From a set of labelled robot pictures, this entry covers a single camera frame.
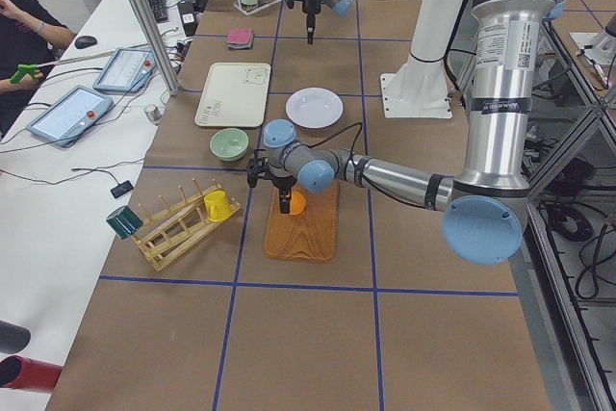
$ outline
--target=person's arm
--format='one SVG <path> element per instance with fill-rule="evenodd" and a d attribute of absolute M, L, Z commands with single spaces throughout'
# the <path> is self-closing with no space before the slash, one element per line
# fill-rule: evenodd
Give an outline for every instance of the person's arm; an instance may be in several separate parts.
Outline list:
<path fill-rule="evenodd" d="M 14 19 L 28 28 L 32 29 L 39 36 L 47 40 L 53 46 L 66 49 L 75 39 L 75 33 L 64 26 L 54 26 L 24 12 L 10 0 L 0 0 L 0 14 L 6 18 Z"/>
<path fill-rule="evenodd" d="M 39 84 L 39 79 L 43 77 L 42 73 L 37 73 L 36 79 L 33 79 L 30 74 L 26 74 L 17 84 L 11 84 L 9 79 L 0 79 L 0 95 L 17 90 L 34 90 Z"/>

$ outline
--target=green handle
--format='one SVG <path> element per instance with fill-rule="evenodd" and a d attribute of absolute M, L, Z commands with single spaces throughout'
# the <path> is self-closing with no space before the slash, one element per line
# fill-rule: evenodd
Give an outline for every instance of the green handle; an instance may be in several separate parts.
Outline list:
<path fill-rule="evenodd" d="M 35 64 L 18 64 L 17 72 L 11 76 L 9 82 L 11 84 L 19 84 L 21 79 L 23 79 L 26 74 L 30 74 L 36 81 L 37 78 L 35 76 L 37 75 L 37 66 Z"/>

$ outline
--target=yellow cup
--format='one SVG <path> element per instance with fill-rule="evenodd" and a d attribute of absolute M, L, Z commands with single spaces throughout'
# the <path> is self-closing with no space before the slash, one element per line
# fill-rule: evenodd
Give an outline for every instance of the yellow cup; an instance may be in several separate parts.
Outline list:
<path fill-rule="evenodd" d="M 233 214 L 229 198 L 224 190 L 207 193 L 203 200 L 210 221 L 227 220 Z"/>

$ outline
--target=green bowl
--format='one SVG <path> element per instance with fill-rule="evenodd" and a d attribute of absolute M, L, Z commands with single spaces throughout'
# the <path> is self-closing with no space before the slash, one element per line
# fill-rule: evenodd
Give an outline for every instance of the green bowl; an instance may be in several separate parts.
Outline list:
<path fill-rule="evenodd" d="M 225 163 L 237 161 L 248 150 L 248 135 L 233 127 L 219 130 L 210 140 L 210 149 Z"/>

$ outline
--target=computer mouse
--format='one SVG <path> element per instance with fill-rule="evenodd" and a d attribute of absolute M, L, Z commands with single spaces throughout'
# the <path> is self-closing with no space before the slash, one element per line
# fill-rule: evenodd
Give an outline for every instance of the computer mouse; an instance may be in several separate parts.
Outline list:
<path fill-rule="evenodd" d="M 97 43 L 98 40 L 94 36 L 80 36 L 75 40 L 75 48 L 88 48 Z"/>

